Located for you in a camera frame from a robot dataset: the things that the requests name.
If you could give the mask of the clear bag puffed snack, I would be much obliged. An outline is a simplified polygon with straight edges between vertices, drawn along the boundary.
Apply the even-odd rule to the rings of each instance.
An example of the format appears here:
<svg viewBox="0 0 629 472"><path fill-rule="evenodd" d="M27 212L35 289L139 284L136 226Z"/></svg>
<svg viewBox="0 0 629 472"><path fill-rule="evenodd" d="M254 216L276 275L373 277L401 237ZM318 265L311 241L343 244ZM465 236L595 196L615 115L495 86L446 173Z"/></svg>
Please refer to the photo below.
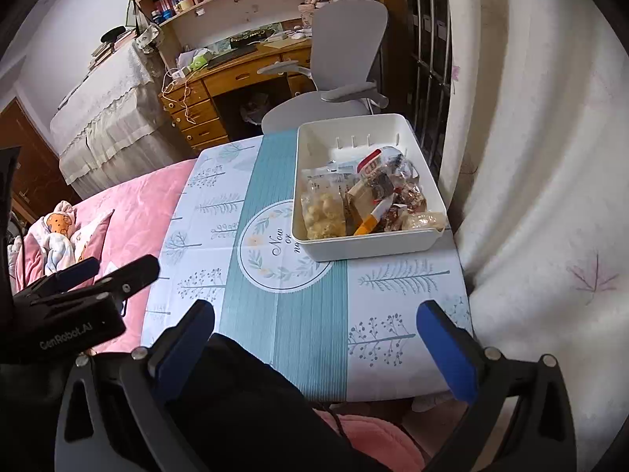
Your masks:
<svg viewBox="0 0 629 472"><path fill-rule="evenodd" d="M301 205L308 240L341 238L346 235L346 217L339 194L303 193Z"/></svg>

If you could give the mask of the white plastic storage bin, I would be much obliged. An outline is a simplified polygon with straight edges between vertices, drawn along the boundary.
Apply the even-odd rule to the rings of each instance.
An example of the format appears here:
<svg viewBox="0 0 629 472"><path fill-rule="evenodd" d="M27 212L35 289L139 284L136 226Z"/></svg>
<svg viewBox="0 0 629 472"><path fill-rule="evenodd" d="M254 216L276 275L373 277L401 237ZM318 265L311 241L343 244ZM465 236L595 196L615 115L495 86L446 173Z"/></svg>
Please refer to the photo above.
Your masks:
<svg viewBox="0 0 629 472"><path fill-rule="evenodd" d="M311 259L426 251L448 227L405 117L343 117L298 128L292 236Z"/></svg>

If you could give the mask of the orange oats bar packet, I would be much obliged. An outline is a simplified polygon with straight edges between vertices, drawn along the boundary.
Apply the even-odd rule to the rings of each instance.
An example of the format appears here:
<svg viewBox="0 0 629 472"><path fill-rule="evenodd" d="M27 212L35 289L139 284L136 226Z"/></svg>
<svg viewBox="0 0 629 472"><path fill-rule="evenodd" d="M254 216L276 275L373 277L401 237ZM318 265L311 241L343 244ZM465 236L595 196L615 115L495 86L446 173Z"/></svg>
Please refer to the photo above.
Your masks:
<svg viewBox="0 0 629 472"><path fill-rule="evenodd" d="M393 202L394 194L383 198L374 207L371 213L362 221L360 226L354 232L354 236L365 236L366 234L370 234L375 229L375 227L379 225L379 221L388 212Z"/></svg>

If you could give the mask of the beige wafer biscuit packet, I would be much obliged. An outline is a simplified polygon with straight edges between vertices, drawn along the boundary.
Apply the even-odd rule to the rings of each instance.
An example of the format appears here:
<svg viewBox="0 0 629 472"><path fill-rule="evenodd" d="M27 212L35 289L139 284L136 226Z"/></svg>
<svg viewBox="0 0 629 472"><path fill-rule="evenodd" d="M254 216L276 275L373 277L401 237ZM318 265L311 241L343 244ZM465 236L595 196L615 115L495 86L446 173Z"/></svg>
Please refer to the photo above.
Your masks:
<svg viewBox="0 0 629 472"><path fill-rule="evenodd" d="M359 180L346 192L346 202L356 228L360 226L362 221L378 204L373 200L366 180Z"/></svg>

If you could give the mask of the dark dried fruit packet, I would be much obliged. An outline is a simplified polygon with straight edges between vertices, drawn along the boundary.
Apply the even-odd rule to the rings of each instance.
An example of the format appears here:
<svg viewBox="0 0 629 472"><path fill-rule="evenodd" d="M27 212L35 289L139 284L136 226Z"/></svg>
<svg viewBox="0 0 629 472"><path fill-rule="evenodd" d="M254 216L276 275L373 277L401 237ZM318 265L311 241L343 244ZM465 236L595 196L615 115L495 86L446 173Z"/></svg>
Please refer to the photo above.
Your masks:
<svg viewBox="0 0 629 472"><path fill-rule="evenodd" d="M367 175L366 182L376 203L394 193L395 186L389 174L381 168Z"/></svg>

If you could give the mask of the clear bag mixed nuts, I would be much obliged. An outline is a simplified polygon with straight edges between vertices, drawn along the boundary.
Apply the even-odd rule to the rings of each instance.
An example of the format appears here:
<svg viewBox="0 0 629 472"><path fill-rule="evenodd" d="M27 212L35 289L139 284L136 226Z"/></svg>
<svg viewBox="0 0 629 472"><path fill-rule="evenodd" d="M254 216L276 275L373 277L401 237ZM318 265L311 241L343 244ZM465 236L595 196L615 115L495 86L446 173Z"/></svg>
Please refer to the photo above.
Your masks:
<svg viewBox="0 0 629 472"><path fill-rule="evenodd" d="M419 185L419 173L405 156L396 156L388 163L388 168L394 185L394 199L385 216L384 229L398 231L409 215L427 210L427 200Z"/></svg>

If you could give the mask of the white rice cracker bag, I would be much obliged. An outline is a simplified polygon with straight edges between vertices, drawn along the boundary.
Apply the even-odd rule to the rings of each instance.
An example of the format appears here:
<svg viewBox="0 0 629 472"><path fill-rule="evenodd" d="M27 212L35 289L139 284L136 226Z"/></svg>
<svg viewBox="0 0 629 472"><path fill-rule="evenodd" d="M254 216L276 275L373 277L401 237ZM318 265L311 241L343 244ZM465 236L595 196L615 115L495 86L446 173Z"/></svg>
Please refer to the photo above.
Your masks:
<svg viewBox="0 0 629 472"><path fill-rule="evenodd" d="M355 162L329 162L300 172L305 188L313 192L346 194L358 182Z"/></svg>

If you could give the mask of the clear bag yellow pastry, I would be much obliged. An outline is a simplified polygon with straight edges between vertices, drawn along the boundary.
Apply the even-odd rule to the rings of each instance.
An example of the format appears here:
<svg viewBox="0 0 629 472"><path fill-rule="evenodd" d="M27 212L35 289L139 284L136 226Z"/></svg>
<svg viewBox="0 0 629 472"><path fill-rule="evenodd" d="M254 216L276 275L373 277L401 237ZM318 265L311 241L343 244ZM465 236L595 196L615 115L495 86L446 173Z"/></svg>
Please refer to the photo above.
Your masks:
<svg viewBox="0 0 629 472"><path fill-rule="evenodd" d="M435 229L442 231L448 225L446 215L440 212L409 213L402 223L403 230Z"/></svg>

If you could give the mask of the white snack bag black text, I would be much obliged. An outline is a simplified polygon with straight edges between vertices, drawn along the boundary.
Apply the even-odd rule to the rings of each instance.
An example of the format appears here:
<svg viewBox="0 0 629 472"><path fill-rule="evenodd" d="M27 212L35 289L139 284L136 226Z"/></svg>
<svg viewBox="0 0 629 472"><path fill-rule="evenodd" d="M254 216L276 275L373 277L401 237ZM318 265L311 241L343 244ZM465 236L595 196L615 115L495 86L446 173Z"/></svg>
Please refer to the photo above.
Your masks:
<svg viewBox="0 0 629 472"><path fill-rule="evenodd" d="M357 174L368 176L374 171L386 171L387 174L394 173L404 160L403 153L394 147L385 146L373 150L364 157L357 165Z"/></svg>

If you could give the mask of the stuffed doll toy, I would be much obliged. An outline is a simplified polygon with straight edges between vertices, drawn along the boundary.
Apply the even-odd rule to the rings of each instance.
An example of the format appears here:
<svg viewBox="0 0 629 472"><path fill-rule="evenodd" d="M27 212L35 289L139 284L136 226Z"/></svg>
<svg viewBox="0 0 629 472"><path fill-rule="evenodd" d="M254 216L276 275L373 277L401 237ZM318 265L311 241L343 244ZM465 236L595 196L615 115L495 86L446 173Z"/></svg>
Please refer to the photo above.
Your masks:
<svg viewBox="0 0 629 472"><path fill-rule="evenodd" d="M44 273L51 275L77 262L72 235L76 231L76 210L66 200L39 218L28 231L33 236L44 259Z"/></svg>

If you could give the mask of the patterned teal white tablecloth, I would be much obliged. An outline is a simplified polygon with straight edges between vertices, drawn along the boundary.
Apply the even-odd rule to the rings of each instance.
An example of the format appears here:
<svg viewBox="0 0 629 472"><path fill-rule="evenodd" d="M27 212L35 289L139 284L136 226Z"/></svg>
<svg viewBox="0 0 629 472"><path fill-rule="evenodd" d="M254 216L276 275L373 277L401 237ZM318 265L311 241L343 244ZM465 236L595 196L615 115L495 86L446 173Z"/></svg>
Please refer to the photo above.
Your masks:
<svg viewBox="0 0 629 472"><path fill-rule="evenodd" d="M446 390L418 335L433 299L458 326L471 317L450 233L424 253L311 259L291 232L296 136L205 150L182 190L160 252L141 332L153 344L193 302L215 330L315 401L373 402Z"/></svg>

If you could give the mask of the lace covered piano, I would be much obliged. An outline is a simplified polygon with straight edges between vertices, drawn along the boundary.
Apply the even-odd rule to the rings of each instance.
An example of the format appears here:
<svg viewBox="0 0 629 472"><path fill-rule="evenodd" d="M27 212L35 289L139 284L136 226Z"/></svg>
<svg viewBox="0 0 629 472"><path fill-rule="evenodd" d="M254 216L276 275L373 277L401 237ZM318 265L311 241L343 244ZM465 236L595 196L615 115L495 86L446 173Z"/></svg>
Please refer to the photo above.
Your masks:
<svg viewBox="0 0 629 472"><path fill-rule="evenodd" d="M159 54L131 42L57 109L53 147L66 184L81 198L194 156L159 98L164 75Z"/></svg>

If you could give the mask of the wooden desk with drawers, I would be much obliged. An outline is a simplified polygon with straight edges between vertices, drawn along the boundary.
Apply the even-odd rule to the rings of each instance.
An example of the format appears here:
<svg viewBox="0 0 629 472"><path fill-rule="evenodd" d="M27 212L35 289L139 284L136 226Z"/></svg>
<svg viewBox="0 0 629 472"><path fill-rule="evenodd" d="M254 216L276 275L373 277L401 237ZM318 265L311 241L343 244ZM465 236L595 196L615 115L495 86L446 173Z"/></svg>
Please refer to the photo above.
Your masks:
<svg viewBox="0 0 629 472"><path fill-rule="evenodd" d="M310 92L300 74L261 74L281 61L310 65L309 39L287 39L283 46L256 45L247 54L203 68L173 82L160 95L172 126L195 152L261 134L261 118L290 98Z"/></svg>

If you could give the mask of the white floral curtain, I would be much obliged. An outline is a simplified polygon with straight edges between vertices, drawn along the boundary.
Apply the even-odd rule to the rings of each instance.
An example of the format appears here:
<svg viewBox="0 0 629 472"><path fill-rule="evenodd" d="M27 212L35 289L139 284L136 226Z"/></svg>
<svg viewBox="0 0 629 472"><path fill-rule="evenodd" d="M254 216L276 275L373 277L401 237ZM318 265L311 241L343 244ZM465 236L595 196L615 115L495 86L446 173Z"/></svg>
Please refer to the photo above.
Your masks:
<svg viewBox="0 0 629 472"><path fill-rule="evenodd" d="M479 340L557 357L588 471L628 415L628 56L592 0L449 0L439 188Z"/></svg>

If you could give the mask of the grey office chair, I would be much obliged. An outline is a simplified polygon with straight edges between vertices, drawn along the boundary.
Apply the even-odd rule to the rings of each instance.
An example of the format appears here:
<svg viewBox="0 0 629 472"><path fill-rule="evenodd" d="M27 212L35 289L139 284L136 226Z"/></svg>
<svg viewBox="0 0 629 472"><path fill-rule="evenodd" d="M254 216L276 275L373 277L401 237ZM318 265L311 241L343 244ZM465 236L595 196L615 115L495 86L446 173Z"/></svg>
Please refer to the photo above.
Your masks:
<svg viewBox="0 0 629 472"><path fill-rule="evenodd" d="M388 98L368 77L387 24L387 8L376 0L337 0L315 10L310 65L281 61L258 70L260 75L294 72L313 81L314 90L272 108L263 116L262 132L386 108Z"/></svg>

